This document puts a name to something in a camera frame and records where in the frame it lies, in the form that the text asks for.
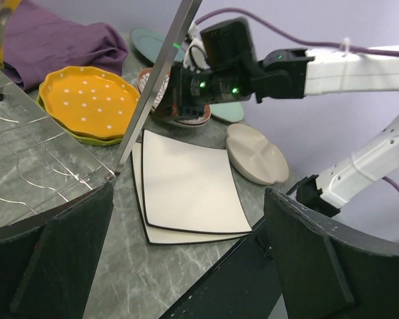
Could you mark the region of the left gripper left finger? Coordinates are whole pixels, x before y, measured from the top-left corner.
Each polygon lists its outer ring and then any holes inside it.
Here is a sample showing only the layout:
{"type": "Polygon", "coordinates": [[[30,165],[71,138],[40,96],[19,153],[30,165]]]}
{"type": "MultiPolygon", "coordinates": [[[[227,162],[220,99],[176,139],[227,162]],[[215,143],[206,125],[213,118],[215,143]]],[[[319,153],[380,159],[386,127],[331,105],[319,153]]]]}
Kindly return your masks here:
{"type": "Polygon", "coordinates": [[[96,189],[0,227],[0,318],[82,318],[114,208],[96,189]]]}

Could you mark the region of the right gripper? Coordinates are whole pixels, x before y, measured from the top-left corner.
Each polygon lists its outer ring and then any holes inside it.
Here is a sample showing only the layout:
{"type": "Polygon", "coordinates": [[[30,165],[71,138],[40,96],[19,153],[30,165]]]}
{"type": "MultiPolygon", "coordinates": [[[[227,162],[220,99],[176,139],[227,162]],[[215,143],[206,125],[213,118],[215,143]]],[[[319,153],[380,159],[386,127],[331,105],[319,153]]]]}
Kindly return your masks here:
{"type": "Polygon", "coordinates": [[[237,68],[195,72],[175,62],[156,108],[156,119],[165,122],[198,119],[205,115],[208,104],[249,100],[252,94],[249,79],[237,68]]]}

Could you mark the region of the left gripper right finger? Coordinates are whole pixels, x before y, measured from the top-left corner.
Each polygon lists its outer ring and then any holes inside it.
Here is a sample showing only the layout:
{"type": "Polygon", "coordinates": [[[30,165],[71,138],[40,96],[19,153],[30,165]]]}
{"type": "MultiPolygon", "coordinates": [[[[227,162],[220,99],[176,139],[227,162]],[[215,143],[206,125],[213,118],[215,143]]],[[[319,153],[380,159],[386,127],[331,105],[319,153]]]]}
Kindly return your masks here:
{"type": "Polygon", "coordinates": [[[271,188],[264,215],[282,291],[272,318],[399,318],[399,243],[271,188]]]}

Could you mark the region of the brown scale-pattern plate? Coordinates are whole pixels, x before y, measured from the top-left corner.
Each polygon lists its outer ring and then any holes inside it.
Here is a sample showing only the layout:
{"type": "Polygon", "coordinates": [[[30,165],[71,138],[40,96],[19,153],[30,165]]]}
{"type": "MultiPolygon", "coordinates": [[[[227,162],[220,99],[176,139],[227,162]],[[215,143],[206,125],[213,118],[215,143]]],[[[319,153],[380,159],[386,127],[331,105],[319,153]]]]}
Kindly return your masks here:
{"type": "Polygon", "coordinates": [[[177,126],[180,128],[199,128],[206,125],[209,120],[180,120],[180,121],[169,121],[168,124],[177,126]]]}

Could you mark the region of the mint green flower plate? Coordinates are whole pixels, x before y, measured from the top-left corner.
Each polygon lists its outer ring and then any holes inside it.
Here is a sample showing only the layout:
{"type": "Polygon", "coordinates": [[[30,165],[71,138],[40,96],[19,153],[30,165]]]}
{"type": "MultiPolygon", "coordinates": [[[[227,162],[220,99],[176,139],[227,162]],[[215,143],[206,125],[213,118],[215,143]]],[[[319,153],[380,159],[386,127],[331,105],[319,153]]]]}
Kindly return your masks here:
{"type": "Polygon", "coordinates": [[[228,102],[210,105],[211,115],[225,122],[236,123],[244,117],[243,106],[240,102],[228,102]]]}

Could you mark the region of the white ribbed brown bowl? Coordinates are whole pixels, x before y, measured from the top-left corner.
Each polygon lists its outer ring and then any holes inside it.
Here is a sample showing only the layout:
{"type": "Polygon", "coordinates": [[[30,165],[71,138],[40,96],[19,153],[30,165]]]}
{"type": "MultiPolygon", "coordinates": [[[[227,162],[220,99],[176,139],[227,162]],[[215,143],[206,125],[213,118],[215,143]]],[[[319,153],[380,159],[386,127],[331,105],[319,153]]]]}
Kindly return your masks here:
{"type": "MultiPolygon", "coordinates": [[[[152,68],[145,68],[144,70],[142,70],[137,77],[137,88],[140,94],[143,93],[144,88],[146,86],[146,83],[150,77],[150,73],[152,71],[152,68]]],[[[167,89],[167,85],[168,85],[168,81],[170,79],[170,74],[168,74],[163,82],[163,84],[160,87],[159,93],[157,94],[155,101],[152,105],[151,108],[151,113],[154,113],[156,108],[158,107],[159,103],[162,100],[162,97],[164,96],[164,93],[167,89]]],[[[211,118],[211,110],[210,110],[210,106],[209,105],[205,105],[205,112],[204,115],[202,117],[199,117],[197,119],[194,120],[210,120],[211,118]]]]}

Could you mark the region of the white round plate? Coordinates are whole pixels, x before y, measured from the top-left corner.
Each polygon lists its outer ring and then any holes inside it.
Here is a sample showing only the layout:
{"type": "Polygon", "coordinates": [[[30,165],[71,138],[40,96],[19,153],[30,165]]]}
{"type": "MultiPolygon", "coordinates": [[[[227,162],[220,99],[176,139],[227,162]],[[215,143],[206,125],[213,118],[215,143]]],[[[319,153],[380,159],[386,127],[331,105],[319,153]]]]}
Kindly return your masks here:
{"type": "Polygon", "coordinates": [[[283,183],[289,178],[285,156],[261,132],[245,125],[227,127],[226,150],[234,168],[259,185],[283,183]]]}

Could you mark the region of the large square plate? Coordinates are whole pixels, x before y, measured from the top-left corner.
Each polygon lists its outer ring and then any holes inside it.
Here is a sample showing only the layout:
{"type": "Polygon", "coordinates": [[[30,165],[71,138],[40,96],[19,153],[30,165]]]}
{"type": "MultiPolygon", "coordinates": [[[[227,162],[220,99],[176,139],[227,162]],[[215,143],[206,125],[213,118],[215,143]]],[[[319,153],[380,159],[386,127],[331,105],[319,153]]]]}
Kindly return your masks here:
{"type": "Polygon", "coordinates": [[[144,130],[142,187],[151,227],[219,235],[251,231],[226,150],[144,130]]]}
{"type": "Polygon", "coordinates": [[[203,243],[218,243],[229,241],[233,239],[240,239],[246,234],[234,235],[217,235],[217,234],[201,234],[201,233],[187,233],[183,231],[172,231],[159,229],[148,226],[146,224],[146,213],[144,212],[144,196],[142,191],[142,144],[136,142],[131,153],[132,179],[134,182],[134,189],[136,192],[136,200],[140,213],[140,220],[146,241],[150,245],[194,245],[203,243]]]}

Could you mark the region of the orange dotted plate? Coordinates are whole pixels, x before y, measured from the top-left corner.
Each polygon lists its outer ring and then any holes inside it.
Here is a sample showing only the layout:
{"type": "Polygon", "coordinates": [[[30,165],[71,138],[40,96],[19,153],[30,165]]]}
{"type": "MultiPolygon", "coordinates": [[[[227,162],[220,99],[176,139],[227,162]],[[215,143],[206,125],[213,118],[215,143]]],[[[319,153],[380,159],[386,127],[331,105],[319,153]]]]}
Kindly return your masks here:
{"type": "Polygon", "coordinates": [[[70,132],[98,140],[121,138],[139,92],[120,76],[93,66],[67,66],[39,86],[45,111],[70,132]]]}

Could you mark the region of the dark green round plate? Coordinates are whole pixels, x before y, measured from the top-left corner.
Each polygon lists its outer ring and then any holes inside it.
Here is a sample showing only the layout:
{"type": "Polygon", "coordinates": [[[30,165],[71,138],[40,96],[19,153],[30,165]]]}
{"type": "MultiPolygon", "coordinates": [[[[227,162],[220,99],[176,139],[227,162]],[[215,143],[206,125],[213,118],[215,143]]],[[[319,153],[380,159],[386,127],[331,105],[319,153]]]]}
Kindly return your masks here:
{"type": "Polygon", "coordinates": [[[130,31],[134,48],[149,62],[154,64],[161,51],[165,36],[149,29],[137,28],[130,31]]]}

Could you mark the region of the lime green dotted plate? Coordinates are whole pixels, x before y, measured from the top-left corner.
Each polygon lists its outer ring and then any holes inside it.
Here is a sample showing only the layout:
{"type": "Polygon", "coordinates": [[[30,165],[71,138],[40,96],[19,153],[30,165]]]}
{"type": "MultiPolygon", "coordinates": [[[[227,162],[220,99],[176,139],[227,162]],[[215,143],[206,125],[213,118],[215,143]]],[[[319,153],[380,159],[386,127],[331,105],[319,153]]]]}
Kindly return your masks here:
{"type": "Polygon", "coordinates": [[[72,137],[94,146],[119,144],[136,103],[96,95],[37,95],[37,104],[72,137]]]}

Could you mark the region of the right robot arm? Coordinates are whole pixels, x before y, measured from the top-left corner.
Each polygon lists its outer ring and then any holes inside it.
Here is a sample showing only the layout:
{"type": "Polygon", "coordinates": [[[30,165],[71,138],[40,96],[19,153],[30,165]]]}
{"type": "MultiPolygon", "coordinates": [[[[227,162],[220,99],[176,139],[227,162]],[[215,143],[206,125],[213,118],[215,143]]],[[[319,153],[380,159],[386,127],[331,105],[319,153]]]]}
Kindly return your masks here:
{"type": "MultiPolygon", "coordinates": [[[[193,120],[208,104],[255,97],[302,99],[345,92],[399,91],[399,46],[381,49],[306,44],[280,49],[263,60],[255,55],[246,19],[239,17],[201,32],[207,68],[199,72],[180,62],[170,69],[155,116],[193,120]]],[[[399,168],[399,115],[361,150],[334,167],[304,179],[296,199],[328,217],[369,185],[399,168]]]]}

